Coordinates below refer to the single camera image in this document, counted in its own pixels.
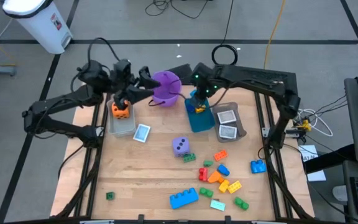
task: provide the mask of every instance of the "small green lego brick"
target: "small green lego brick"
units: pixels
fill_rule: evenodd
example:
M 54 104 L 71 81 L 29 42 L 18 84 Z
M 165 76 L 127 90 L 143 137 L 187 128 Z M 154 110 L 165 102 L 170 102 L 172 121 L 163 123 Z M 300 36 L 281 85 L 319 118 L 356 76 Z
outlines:
M 190 161 L 193 161 L 193 160 L 196 160 L 196 154 L 194 154 L 194 153 L 186 154 L 186 155 L 183 156 L 183 161 L 184 162 L 190 162 Z
M 106 200 L 114 200 L 114 192 L 107 192 Z
M 200 188 L 200 194 L 204 195 L 205 197 L 211 198 L 214 195 L 214 192 L 212 190 L 208 190 L 204 187 Z
M 214 161 L 204 161 L 204 166 L 209 167 L 209 166 L 212 166 L 213 163 L 214 163 Z
M 234 199 L 234 203 L 235 203 L 238 207 L 240 207 L 241 209 L 243 209 L 244 211 L 246 211 L 246 210 L 248 209 L 248 207 L 249 207 L 248 203 L 245 202 L 245 201 L 243 201 L 243 200 L 242 200 L 241 198 L 239 198 L 239 197 L 236 197 L 236 198 Z

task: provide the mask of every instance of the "wooden board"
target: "wooden board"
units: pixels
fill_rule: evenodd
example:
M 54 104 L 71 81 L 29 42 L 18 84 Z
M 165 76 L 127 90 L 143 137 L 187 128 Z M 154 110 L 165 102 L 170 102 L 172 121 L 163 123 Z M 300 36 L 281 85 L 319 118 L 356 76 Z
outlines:
M 184 86 L 182 93 L 188 95 L 192 89 L 193 87 Z M 220 90 L 209 99 L 211 105 L 222 92 Z M 231 89 L 222 103 L 231 101 L 239 105 L 239 114 L 247 136 L 227 143 L 218 142 L 214 129 L 192 133 L 182 98 L 171 108 L 149 107 L 148 100 L 135 104 L 136 123 L 151 126 L 147 142 L 134 141 L 133 136 L 105 136 L 92 218 L 137 219 L 138 214 L 144 214 L 148 220 L 222 220 L 225 215 L 230 215 L 233 220 L 274 220 L 267 173 L 250 172 L 250 161 L 258 159 L 257 151 L 262 147 L 254 93 Z M 274 102 L 272 106 L 277 119 L 278 111 Z M 92 112 L 92 108 L 78 108 L 74 123 L 90 124 Z M 182 158 L 173 156 L 172 139 L 179 136 L 186 136 L 190 140 L 191 151 L 197 156 L 195 161 L 184 163 Z M 297 147 L 295 140 L 287 140 L 286 143 Z M 80 144 L 77 139 L 69 140 L 66 156 Z M 222 194 L 218 190 L 218 183 L 209 184 L 198 180 L 198 169 L 203 166 L 203 161 L 213 160 L 213 155 L 222 149 L 227 151 L 228 157 L 214 162 L 209 167 L 208 174 L 220 163 L 224 164 L 231 172 L 227 180 L 230 183 L 239 180 L 242 184 L 242 188 L 233 194 Z M 77 190 L 84 154 L 82 152 L 77 155 L 63 168 L 52 215 L 58 213 Z M 284 147 L 282 158 L 290 192 L 310 215 L 314 215 L 299 152 Z M 190 187 L 197 191 L 200 187 L 213 190 L 213 198 L 226 204 L 225 211 L 210 208 L 211 199 L 202 195 L 199 195 L 198 202 L 172 210 L 169 196 Z M 110 191 L 116 193 L 113 201 L 106 200 L 106 192 Z M 236 196 L 249 204 L 248 211 L 234 205 Z M 281 214 L 285 216 L 280 192 L 279 199 Z

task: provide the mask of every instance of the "white paper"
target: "white paper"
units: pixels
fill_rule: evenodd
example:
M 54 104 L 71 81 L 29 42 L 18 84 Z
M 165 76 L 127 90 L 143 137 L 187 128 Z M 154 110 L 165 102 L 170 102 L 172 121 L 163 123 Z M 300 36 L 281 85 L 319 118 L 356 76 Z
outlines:
M 306 161 L 308 161 L 310 159 L 318 157 L 317 154 L 310 153 L 310 152 L 317 153 L 316 147 L 314 145 L 299 146 L 299 151 L 301 151 L 301 153 L 302 153 L 303 162 L 306 162 Z M 313 181 L 326 181 L 327 180 L 326 175 L 324 174 L 323 170 L 308 174 L 308 179 L 309 179 L 310 182 L 313 182 Z

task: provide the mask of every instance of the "red lego brick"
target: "red lego brick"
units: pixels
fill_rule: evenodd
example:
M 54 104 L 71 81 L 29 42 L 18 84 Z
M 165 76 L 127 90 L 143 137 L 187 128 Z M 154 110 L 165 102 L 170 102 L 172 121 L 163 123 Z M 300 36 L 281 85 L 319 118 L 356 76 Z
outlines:
M 225 158 L 227 156 L 226 150 L 222 150 L 214 155 L 214 158 L 216 161 L 220 161 L 221 159 Z
M 207 168 L 200 168 L 200 175 L 198 176 L 198 179 L 200 181 L 206 181 L 208 176 L 208 169 Z

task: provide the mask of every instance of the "purple foam cube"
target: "purple foam cube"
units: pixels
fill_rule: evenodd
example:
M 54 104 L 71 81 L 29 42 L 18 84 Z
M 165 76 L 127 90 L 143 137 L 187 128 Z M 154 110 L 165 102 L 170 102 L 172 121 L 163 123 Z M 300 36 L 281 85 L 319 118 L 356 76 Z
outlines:
M 189 139 L 186 137 L 175 138 L 172 141 L 173 153 L 176 157 L 190 153 Z

